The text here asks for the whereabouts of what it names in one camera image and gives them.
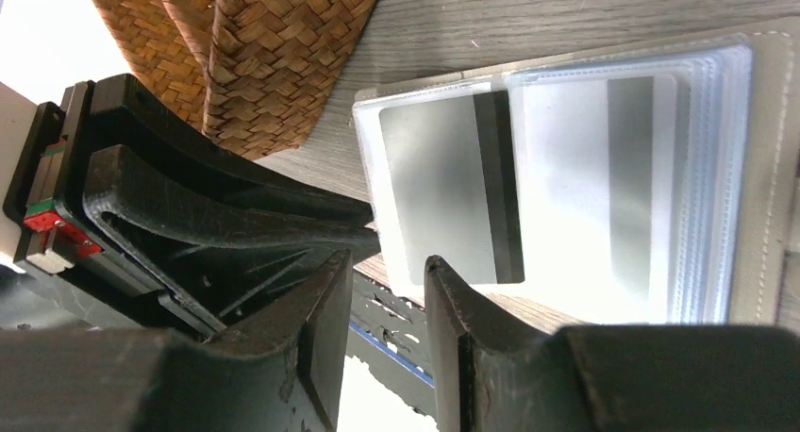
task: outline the wood grain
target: wood grain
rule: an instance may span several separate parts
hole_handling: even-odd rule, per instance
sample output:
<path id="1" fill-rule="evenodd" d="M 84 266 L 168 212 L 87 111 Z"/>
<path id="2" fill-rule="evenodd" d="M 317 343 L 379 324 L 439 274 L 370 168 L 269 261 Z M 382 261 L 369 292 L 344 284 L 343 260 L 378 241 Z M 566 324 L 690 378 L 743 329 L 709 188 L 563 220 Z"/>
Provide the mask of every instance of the wood grain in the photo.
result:
<path id="1" fill-rule="evenodd" d="M 379 0 L 306 144 L 261 163 L 368 200 L 350 119 L 361 89 L 798 12 L 800 0 Z M 379 274 L 379 266 L 372 268 Z M 516 300 L 495 301 L 537 326 L 545 317 L 539 306 L 525 310 Z M 800 324 L 800 301 L 784 299 L 782 305 L 790 310 L 781 315 Z M 549 325 L 542 321 L 541 326 Z"/>

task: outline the woven basket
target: woven basket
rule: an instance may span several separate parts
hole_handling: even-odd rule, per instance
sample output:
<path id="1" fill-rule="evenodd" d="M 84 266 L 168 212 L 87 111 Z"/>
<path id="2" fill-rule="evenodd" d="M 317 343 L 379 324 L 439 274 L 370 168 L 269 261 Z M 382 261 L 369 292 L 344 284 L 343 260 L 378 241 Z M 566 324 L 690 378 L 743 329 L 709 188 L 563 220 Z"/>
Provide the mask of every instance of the woven basket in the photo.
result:
<path id="1" fill-rule="evenodd" d="M 377 0 L 92 0 L 131 70 L 220 146 L 306 140 Z"/>

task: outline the gray wooden surface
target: gray wooden surface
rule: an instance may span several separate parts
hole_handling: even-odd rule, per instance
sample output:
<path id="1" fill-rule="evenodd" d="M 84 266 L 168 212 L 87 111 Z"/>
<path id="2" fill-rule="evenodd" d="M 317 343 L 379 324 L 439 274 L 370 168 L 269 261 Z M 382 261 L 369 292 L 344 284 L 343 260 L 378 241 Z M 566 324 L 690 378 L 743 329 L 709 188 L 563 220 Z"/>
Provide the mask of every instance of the gray wooden surface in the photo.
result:
<path id="1" fill-rule="evenodd" d="M 358 90 L 797 14 L 800 0 L 379 0 L 308 142 L 262 164 L 368 200 L 350 125 Z M 510 303 L 531 323 L 542 311 L 536 305 L 525 311 L 519 302 Z M 798 308 L 783 308 L 781 314 L 800 317 L 800 302 L 784 305 Z"/>

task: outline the card holder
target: card holder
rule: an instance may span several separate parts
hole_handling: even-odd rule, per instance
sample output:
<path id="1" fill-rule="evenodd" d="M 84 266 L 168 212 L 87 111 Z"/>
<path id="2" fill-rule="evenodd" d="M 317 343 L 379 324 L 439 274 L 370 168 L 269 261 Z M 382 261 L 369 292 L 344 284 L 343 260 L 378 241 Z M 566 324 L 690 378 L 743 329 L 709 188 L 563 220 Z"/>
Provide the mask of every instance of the card holder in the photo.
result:
<path id="1" fill-rule="evenodd" d="M 499 270 L 471 277 L 475 271 L 460 270 L 454 264 L 469 283 L 479 291 L 498 291 L 550 304 L 590 322 L 774 323 L 800 150 L 800 116 L 789 107 L 789 98 L 800 93 L 793 69 L 798 33 L 800 19 L 779 19 L 360 91 L 353 107 L 354 124 L 391 287 L 400 295 L 420 295 L 423 278 L 416 273 L 420 263 L 412 263 L 408 257 L 413 252 L 407 251 L 408 238 L 401 225 L 413 220 L 414 215 L 401 217 L 396 207 L 398 202 L 413 201 L 397 194 L 392 176 L 398 169 L 406 178 L 414 174 L 425 177 L 428 173 L 415 171 L 413 163 L 403 165 L 402 160 L 389 163 L 387 151 L 403 141 L 406 145 L 409 140 L 433 142 L 431 135 L 437 135 L 441 128 L 425 124 L 426 120 L 405 122 L 395 125 L 392 137 L 387 138 L 379 119 L 381 110 L 408 104 L 427 104 L 433 110 L 440 101 L 506 93 L 525 281 L 502 284 L 497 276 Z M 578 88 L 590 84 L 593 86 L 588 89 Z M 578 94 L 594 99 L 605 97 L 606 105 L 596 107 L 597 100 L 581 101 Z M 562 118 L 548 121 L 545 98 L 555 96 L 569 100 L 551 103 L 550 110 L 560 109 Z M 648 97 L 650 107 L 643 105 L 648 103 Z M 650 123 L 650 140 L 623 138 L 640 136 L 642 132 L 637 128 L 647 127 L 642 121 Z M 605 131 L 598 130 L 602 123 Z M 616 130 L 608 131 L 609 124 Z M 576 126 L 584 128 L 580 134 L 583 139 L 570 142 L 564 136 L 567 131 L 558 130 L 565 126 L 573 131 Z M 666 130 L 672 127 L 674 133 Z M 451 133 L 454 138 L 477 141 L 476 128 L 469 125 L 463 126 L 460 133 Z M 533 149 L 531 140 L 536 143 Z M 603 142 L 607 149 L 583 148 L 585 154 L 581 157 L 581 144 L 602 146 Z M 479 153 L 480 145 L 475 144 Z M 550 147 L 548 144 L 552 145 L 551 150 L 543 150 Z M 649 158 L 634 157 L 641 155 L 642 150 L 637 152 L 637 148 L 643 147 L 650 147 Z M 559 150 L 564 153 L 557 157 Z M 435 157 L 442 151 L 431 146 L 425 153 Z M 647 164 L 648 160 L 650 170 L 626 168 L 631 163 Z M 603 181 L 587 184 L 581 183 L 575 173 L 566 175 L 567 168 L 576 170 L 583 164 L 593 166 L 590 174 Z M 553 174 L 556 180 L 552 180 L 544 174 L 545 168 L 556 173 L 561 170 L 564 175 Z M 556 187 L 547 187 L 548 182 Z M 584 188 L 581 186 L 596 192 L 580 194 Z M 436 190 L 436 183 L 429 187 Z M 545 187 L 558 194 L 548 196 Z M 602 191 L 607 192 L 608 199 L 604 199 Z M 537 198 L 531 206 L 530 201 Z M 440 199 L 442 204 L 463 202 Z M 571 230 L 562 229 L 561 235 L 553 222 L 549 223 L 549 234 L 541 232 L 541 208 L 549 205 L 550 212 L 557 213 L 571 201 L 580 205 L 578 200 L 588 204 L 586 210 L 608 210 L 608 214 L 601 214 L 605 221 L 586 222 L 600 230 L 587 234 L 578 222 L 562 216 L 562 222 L 569 224 Z M 649 205 L 649 213 L 642 215 L 646 218 L 637 215 L 636 204 Z M 485 222 L 484 231 L 476 235 L 496 231 L 488 208 L 484 209 L 476 214 L 479 222 Z M 444 214 L 445 207 L 434 213 Z M 436 222 L 429 218 L 425 232 L 436 234 Z M 454 221 L 450 228 L 470 227 L 474 222 L 474 218 Z M 614 235 L 628 236 L 627 242 L 613 239 L 611 244 L 611 238 L 606 238 L 611 234 L 612 223 Z M 442 232 L 444 236 L 448 234 L 449 230 Z M 500 240 L 511 239 L 512 234 L 500 233 Z M 603 244 L 589 245 L 592 235 Z M 496 240 L 484 239 L 478 248 L 472 247 L 469 240 L 460 239 L 458 248 L 484 255 L 486 258 L 476 260 L 486 261 L 490 259 L 487 255 L 491 254 L 492 241 Z M 547 247 L 548 242 L 559 242 L 558 259 L 543 256 L 555 252 L 557 245 Z M 430 247 L 419 254 L 445 253 L 447 258 L 446 253 L 457 248 L 447 239 L 438 244 L 443 245 L 441 250 Z M 539 248 L 542 253 L 531 248 Z M 599 251 L 604 257 L 590 250 Z M 620 262 L 625 259 L 620 255 L 625 253 L 646 259 L 647 263 Z M 604 270 L 585 270 L 585 279 L 566 276 L 571 270 L 577 271 L 575 265 L 591 265 L 591 258 L 600 264 L 595 268 L 602 265 Z M 548 282 L 559 271 L 563 271 L 561 278 L 569 279 Z M 489 272 L 495 275 L 486 276 Z M 615 272 L 622 274 L 621 282 L 611 282 Z M 601 275 L 605 284 L 597 281 Z M 614 289 L 601 289 L 604 286 Z"/>

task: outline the gray stripe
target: gray stripe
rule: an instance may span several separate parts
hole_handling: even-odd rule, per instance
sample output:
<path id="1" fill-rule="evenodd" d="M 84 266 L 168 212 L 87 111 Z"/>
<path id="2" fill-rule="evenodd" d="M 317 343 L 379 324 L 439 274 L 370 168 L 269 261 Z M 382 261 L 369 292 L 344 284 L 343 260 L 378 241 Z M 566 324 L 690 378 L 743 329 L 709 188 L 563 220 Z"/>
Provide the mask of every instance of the gray stripe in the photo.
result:
<path id="1" fill-rule="evenodd" d="M 650 284 L 652 76 L 608 82 L 611 269 L 645 303 Z"/>

